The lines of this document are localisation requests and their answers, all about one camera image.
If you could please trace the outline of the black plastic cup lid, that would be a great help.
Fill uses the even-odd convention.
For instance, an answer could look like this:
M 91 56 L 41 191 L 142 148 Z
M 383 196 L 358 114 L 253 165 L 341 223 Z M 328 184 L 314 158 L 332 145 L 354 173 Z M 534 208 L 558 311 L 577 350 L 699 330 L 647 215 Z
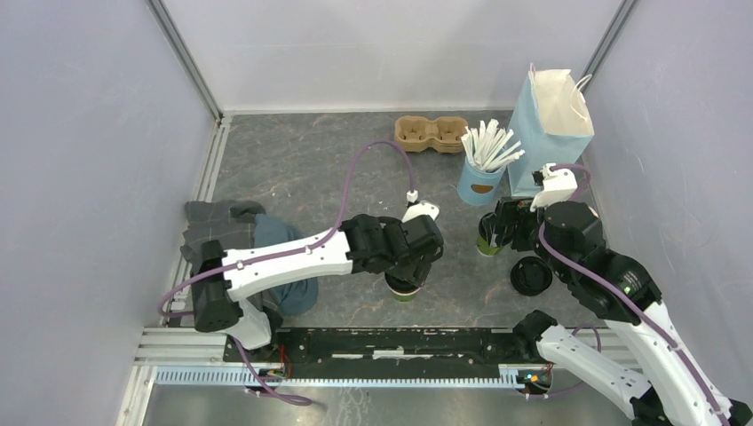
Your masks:
M 494 212 L 489 212 L 484 215 L 478 224 L 479 230 L 479 244 L 483 243 L 491 248 L 498 246 L 498 217 Z

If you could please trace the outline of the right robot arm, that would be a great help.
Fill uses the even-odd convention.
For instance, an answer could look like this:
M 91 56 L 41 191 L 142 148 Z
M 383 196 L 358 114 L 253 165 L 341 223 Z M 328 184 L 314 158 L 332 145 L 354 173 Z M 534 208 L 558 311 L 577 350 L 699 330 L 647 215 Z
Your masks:
M 552 316 L 533 311 L 513 329 L 512 348 L 525 362 L 566 369 L 618 406 L 634 425 L 747 425 L 751 408 L 725 396 L 703 373 L 675 328 L 662 292 L 636 259 L 611 250 L 587 204 L 537 208 L 502 199 L 480 222 L 500 247 L 521 252 L 511 283 L 536 296 L 553 280 L 614 331 L 638 362 L 624 367 L 589 347 Z

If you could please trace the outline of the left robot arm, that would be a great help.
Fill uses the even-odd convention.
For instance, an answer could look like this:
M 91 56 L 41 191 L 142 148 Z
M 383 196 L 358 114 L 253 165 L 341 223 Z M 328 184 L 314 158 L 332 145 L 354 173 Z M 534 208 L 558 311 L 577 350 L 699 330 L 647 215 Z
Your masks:
M 225 249 L 207 241 L 190 284 L 194 329 L 229 335 L 255 360 L 268 361 L 279 350 L 279 338 L 250 297 L 301 280 L 361 272 L 382 274 L 395 292 L 412 294 L 443 250 L 432 214 L 403 219 L 359 214 L 333 233 L 266 248 Z

